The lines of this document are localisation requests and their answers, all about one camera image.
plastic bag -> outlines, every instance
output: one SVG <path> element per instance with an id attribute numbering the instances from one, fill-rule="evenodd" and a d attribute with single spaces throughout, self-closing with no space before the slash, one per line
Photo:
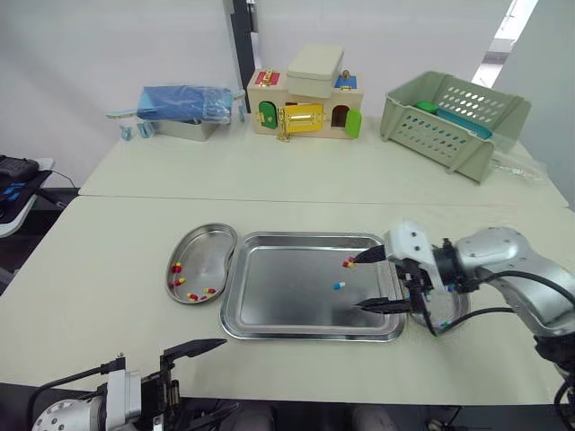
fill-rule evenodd
<path id="1" fill-rule="evenodd" d="M 144 87 L 137 105 L 141 119 L 229 124 L 234 96 L 227 88 L 193 85 Z"/>
<path id="2" fill-rule="evenodd" d="M 533 184 L 549 182 L 545 164 L 529 157 L 496 151 L 491 157 L 491 167 L 495 171 L 508 173 Z"/>

metal container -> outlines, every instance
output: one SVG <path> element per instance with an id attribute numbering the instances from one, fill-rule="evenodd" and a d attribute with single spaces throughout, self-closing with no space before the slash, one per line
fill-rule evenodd
<path id="1" fill-rule="evenodd" d="M 234 255 L 220 318 L 239 339 L 389 341 L 403 329 L 402 314 L 364 312 L 368 298 L 399 299 L 388 262 L 341 264 L 382 244 L 366 233 L 251 233 Z M 345 286 L 334 290 L 336 283 Z"/>
<path id="2" fill-rule="evenodd" d="M 204 224 L 184 236 L 168 261 L 168 295 L 179 303 L 197 304 L 221 294 L 236 242 L 234 229 L 227 224 Z M 174 272 L 173 267 L 178 262 L 181 272 Z M 182 277 L 185 281 L 177 286 L 177 280 Z M 205 289 L 215 292 L 210 294 Z M 188 294 L 196 295 L 198 299 L 192 301 Z"/>

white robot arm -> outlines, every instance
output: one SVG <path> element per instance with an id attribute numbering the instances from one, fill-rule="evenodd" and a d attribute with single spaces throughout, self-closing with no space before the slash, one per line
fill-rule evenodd
<path id="1" fill-rule="evenodd" d="M 385 234 L 385 247 L 383 252 L 360 253 L 355 263 L 392 261 L 398 276 L 410 291 L 410 298 L 399 301 L 371 298 L 358 306 L 365 311 L 382 314 L 421 313 L 429 331 L 436 336 L 423 294 L 434 288 L 467 294 L 482 283 L 490 284 L 501 292 L 511 310 L 534 334 L 537 353 L 554 362 L 565 377 L 565 384 L 555 397 L 555 407 L 563 424 L 573 429 L 559 406 L 566 391 L 571 391 L 571 403 L 575 398 L 573 274 L 537 254 L 521 233 L 506 227 L 480 231 L 462 238 L 455 245 L 446 238 L 441 248 L 432 248 L 421 226 L 406 222 Z M 511 310 L 499 308 L 497 311 Z M 454 324 L 457 322 L 452 322 L 447 329 L 453 328 Z"/>

blue cloth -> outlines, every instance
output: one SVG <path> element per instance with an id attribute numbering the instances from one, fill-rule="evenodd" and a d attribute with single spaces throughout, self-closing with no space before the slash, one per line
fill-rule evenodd
<path id="1" fill-rule="evenodd" d="M 191 85 L 144 87 L 137 115 L 150 121 L 200 119 L 227 124 L 231 118 L 233 99 L 227 88 Z"/>

white table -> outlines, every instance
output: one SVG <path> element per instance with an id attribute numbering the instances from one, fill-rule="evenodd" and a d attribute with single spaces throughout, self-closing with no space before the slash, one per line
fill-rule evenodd
<path id="1" fill-rule="evenodd" d="M 229 342 L 174 375 L 184 396 L 417 404 L 551 403 L 561 378 L 510 314 L 472 319 L 433 339 L 408 321 L 390 343 L 236 340 L 220 328 L 221 298 L 176 303 L 164 289 L 182 236 L 209 222 L 252 231 L 369 232 L 404 218 L 429 238 L 457 239 L 490 225 L 516 228 L 543 255 L 575 269 L 575 221 L 567 209 L 347 205 L 150 198 L 74 200 L 0 297 L 0 381 L 40 384 L 109 361 L 158 368 L 167 347 L 190 339 Z M 502 305 L 489 286 L 473 308 Z M 102 380 L 74 383 L 93 389 Z"/>
<path id="2" fill-rule="evenodd" d="M 120 141 L 82 195 L 432 205 L 566 207 L 548 181 L 492 172 L 482 185 L 394 142 L 379 118 L 357 140 L 256 135 L 250 122 L 220 127 L 207 142 L 170 136 Z M 520 155 L 528 155 L 517 145 Z"/>

